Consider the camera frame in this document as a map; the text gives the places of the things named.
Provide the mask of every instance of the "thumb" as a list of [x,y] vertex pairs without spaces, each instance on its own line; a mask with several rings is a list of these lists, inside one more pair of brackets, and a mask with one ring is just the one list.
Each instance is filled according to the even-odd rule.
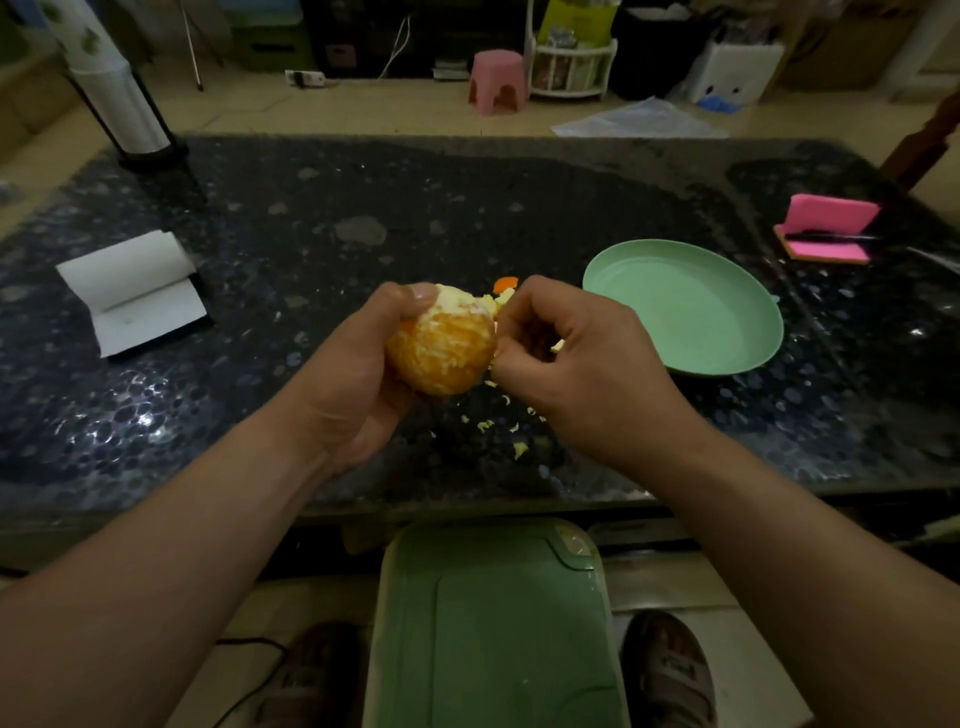
[[496,342],[493,381],[537,409],[546,404],[542,391],[550,366],[531,355],[516,339],[503,336]]
[[382,283],[373,291],[355,314],[356,332],[372,336],[381,343],[396,333],[403,319],[413,319],[424,313],[437,300],[437,286],[433,283]]

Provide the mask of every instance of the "wooden furniture leg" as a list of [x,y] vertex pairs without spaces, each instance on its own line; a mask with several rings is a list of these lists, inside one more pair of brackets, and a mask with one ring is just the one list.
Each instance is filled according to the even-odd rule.
[[918,132],[905,136],[880,171],[911,189],[948,149],[947,137],[960,125],[960,90],[948,96]]

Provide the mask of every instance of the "black marble table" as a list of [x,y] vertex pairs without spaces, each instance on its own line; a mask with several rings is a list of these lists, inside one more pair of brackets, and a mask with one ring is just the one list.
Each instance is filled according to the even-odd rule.
[[[726,255],[778,297],[780,352],[678,377],[716,426],[822,494],[960,478],[960,239],[866,161],[824,142],[202,136],[137,177],[107,152],[0,246],[0,523],[130,508],[265,401],[385,279],[474,293],[503,275],[579,283],[622,240]],[[771,227],[813,192],[883,205],[868,267],[786,259]],[[100,359],[54,265],[143,232],[192,254],[208,319]],[[467,415],[469,423],[462,422]],[[492,419],[481,432],[476,423]],[[517,432],[510,429],[519,424]],[[514,442],[529,451],[515,461]],[[480,386],[424,407],[316,514],[592,507],[640,488]]]

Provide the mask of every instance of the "forearm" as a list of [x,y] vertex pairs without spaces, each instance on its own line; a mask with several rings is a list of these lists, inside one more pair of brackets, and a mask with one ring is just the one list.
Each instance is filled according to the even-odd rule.
[[4,591],[9,722],[162,725],[323,467],[286,451],[258,413],[130,513]]
[[956,719],[960,588],[719,433],[646,478],[825,725]]

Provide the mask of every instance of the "green storage box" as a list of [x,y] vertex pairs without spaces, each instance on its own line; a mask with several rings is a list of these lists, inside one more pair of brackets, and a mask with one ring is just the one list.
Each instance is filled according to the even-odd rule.
[[0,3],[0,63],[19,61],[29,52],[26,39],[20,34],[6,7]]
[[556,519],[411,526],[387,549],[364,728],[626,728],[600,557]]
[[233,55],[250,71],[317,67],[302,12],[227,12]]

